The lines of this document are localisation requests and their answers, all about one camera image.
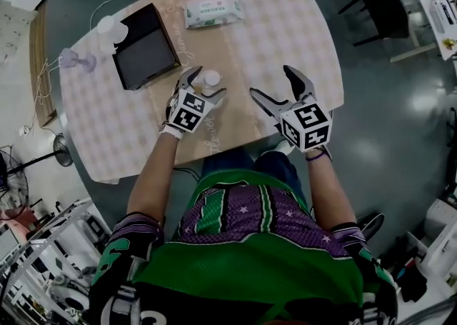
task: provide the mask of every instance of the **gray floor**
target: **gray floor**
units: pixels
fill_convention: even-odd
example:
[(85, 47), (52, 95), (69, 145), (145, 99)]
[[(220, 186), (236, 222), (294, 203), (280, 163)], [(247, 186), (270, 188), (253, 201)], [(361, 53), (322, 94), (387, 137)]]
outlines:
[[(71, 46), (89, 30), (92, 11), (105, 0), (49, 0), (47, 39), (49, 59)], [(100, 10), (94, 23), (134, 0), (115, 0)], [(345, 104), (336, 111), (330, 149), (334, 166), (357, 214), (378, 210), (386, 222), (371, 247), (382, 252), (397, 235), (413, 228), (424, 217), (443, 188), (446, 166), (446, 106), (456, 83), (452, 63), (437, 51), (391, 64), (389, 57), (412, 44), (402, 40), (378, 41), (358, 48), (353, 41), (375, 34), (366, 15), (356, 6), (347, 15), (337, 11), (350, 0), (316, 0), (325, 16), (343, 74)], [(53, 75), (53, 98), (59, 115), (64, 111), (58, 75)], [(110, 225), (125, 212), (135, 177), (118, 186), (90, 180), (70, 141), (86, 188)], [(302, 181), (307, 181), (303, 157), (291, 160)], [(201, 168), (201, 161), (192, 164)], [(173, 230), (195, 187), (185, 173), (176, 172), (167, 215)], [(303, 188), (308, 194), (307, 184)]]

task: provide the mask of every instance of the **white lid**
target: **white lid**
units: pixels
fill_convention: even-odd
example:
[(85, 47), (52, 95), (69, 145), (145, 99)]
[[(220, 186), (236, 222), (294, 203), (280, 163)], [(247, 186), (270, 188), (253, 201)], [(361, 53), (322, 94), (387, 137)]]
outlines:
[(204, 76), (205, 84), (209, 86), (216, 86), (221, 81), (221, 75), (219, 72), (214, 70), (208, 70), (205, 72)]

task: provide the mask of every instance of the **jeans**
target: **jeans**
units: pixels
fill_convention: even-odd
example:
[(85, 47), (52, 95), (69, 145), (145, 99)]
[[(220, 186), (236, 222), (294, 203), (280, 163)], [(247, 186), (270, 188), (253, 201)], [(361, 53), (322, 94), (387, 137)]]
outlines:
[(248, 169), (268, 174), (289, 185), (295, 194), (300, 196), (303, 201), (306, 201), (301, 190), (301, 182), (297, 176), (297, 170), (282, 152), (269, 151), (254, 162), (245, 149), (237, 147), (206, 157), (203, 162), (201, 176), (204, 177), (217, 170), (225, 169)]

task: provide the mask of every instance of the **wet wipes package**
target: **wet wipes package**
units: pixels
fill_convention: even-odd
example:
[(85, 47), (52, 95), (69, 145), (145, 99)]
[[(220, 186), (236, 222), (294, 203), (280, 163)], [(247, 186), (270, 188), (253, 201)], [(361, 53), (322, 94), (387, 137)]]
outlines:
[(230, 24), (244, 19), (239, 0), (189, 0), (184, 7), (186, 28)]

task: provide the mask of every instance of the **wooden board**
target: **wooden board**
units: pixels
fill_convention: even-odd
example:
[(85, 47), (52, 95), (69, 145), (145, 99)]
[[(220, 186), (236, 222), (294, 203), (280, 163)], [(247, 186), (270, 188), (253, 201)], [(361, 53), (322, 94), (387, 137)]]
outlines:
[[(31, 90), (36, 96), (38, 75), (46, 61), (46, 29), (45, 29), (45, 12), (46, 2), (43, 2), (38, 8), (38, 14), (30, 24), (30, 77)], [(41, 93), (47, 95), (50, 91), (50, 80), (47, 72), (41, 76)], [(36, 103), (36, 118), (39, 126), (46, 126), (56, 116), (56, 109), (52, 104), (51, 95)]]

